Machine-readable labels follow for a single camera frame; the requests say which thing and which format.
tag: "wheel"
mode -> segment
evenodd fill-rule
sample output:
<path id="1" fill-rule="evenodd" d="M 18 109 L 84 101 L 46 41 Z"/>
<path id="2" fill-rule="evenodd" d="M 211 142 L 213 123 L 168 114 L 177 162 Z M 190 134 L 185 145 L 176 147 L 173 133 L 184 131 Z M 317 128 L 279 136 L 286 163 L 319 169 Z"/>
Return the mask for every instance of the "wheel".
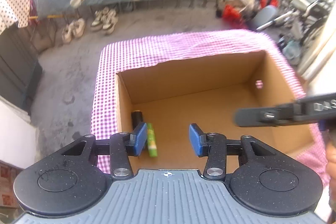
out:
<path id="1" fill-rule="evenodd" d="M 300 41 L 300 45 L 303 47 L 304 51 L 310 48 L 311 45 L 314 43 L 315 39 L 321 34 L 326 21 L 326 18 L 318 19 L 305 32 L 304 36 Z"/>

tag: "open cardboard box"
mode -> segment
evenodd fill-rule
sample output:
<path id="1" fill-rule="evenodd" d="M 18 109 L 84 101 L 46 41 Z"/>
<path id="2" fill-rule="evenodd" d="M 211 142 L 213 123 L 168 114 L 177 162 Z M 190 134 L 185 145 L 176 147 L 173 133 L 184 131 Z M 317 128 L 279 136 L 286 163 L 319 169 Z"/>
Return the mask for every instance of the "open cardboard box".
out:
<path id="1" fill-rule="evenodd" d="M 258 89 L 256 81 L 263 87 Z M 233 116 L 238 108 L 266 107 L 294 99 L 279 68 L 265 51 L 219 54 L 171 60 L 152 67 L 126 70 L 116 75 L 118 131 L 132 131 L 131 112 L 140 110 L 153 125 L 157 158 L 144 150 L 130 157 L 132 169 L 199 169 L 189 143 L 189 125 L 216 132 L 228 139 L 252 135 L 292 155 L 312 143 L 308 125 L 239 128 Z M 227 157 L 227 172 L 238 167 L 236 156 Z"/>

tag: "polka dot fabric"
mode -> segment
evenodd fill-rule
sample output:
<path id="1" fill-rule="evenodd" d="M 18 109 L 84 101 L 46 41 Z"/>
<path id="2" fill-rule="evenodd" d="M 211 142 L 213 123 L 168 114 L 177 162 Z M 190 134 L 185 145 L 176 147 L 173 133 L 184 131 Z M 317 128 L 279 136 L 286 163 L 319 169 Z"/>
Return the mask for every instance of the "polka dot fabric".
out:
<path id="1" fill-rule="evenodd" d="M 18 19 L 18 27 L 28 26 L 30 0 L 5 0 Z"/>
<path id="2" fill-rule="evenodd" d="M 15 22 L 17 22 L 17 18 L 13 10 L 6 2 L 0 1 L 0 34 Z"/>
<path id="3" fill-rule="evenodd" d="M 115 74 L 124 70 L 154 66 L 168 60 L 211 56 L 224 53 L 254 52 L 265 50 L 273 58 L 296 98 L 305 96 L 293 69 L 289 66 L 274 42 L 265 34 L 246 30 L 181 33 L 144 37 L 106 46 L 101 54 L 97 72 L 91 133 L 97 139 L 107 139 L 118 132 L 116 118 Z M 325 147 L 318 130 L 310 126 L 315 143 L 297 157 L 303 164 L 315 170 L 326 185 Z M 99 156 L 98 167 L 110 172 L 108 156 Z"/>

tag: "checkered tablecloth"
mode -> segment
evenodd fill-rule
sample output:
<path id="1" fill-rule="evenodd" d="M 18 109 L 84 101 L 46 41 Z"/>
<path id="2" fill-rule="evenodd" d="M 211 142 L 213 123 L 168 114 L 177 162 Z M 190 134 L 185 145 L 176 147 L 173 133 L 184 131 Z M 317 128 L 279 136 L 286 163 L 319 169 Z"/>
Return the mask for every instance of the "checkered tablecloth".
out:
<path id="1" fill-rule="evenodd" d="M 96 79 L 91 133 L 97 139 L 107 139 L 117 133 L 115 74 L 120 71 L 154 66 L 168 60 L 202 56 L 253 52 L 265 50 L 281 70 L 296 98 L 305 96 L 293 69 L 267 35 L 246 30 L 180 33 L 157 37 L 144 37 L 107 45 L 100 54 Z M 329 181 L 325 173 L 325 145 L 316 124 L 310 126 L 315 144 L 297 159 L 316 171 L 324 184 Z M 110 172 L 110 159 L 100 156 L 98 167 Z"/>

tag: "crosshair symbol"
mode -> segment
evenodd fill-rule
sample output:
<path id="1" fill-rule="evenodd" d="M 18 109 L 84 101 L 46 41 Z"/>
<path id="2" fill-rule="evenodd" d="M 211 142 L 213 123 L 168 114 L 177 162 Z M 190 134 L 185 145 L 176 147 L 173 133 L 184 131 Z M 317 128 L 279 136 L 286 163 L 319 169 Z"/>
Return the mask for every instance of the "crosshair symbol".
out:
<path id="1" fill-rule="evenodd" d="M 167 171 L 167 172 L 164 172 L 162 175 L 164 175 L 165 177 L 170 177 L 172 175 L 174 175 L 173 173 Z"/>

